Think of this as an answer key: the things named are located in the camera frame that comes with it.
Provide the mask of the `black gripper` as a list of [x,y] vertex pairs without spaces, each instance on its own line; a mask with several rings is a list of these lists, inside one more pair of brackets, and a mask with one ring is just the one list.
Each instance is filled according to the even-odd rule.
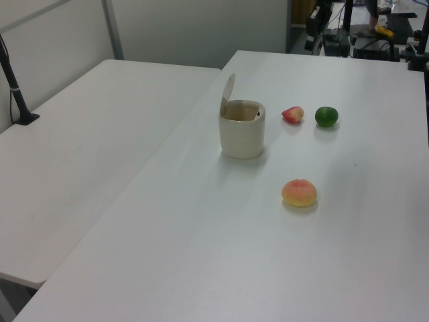
[[[304,49],[314,50],[315,37],[326,27],[332,14],[332,5],[316,5],[312,13],[306,18],[306,42]],[[316,41],[316,53],[325,54],[325,35],[319,35]]]

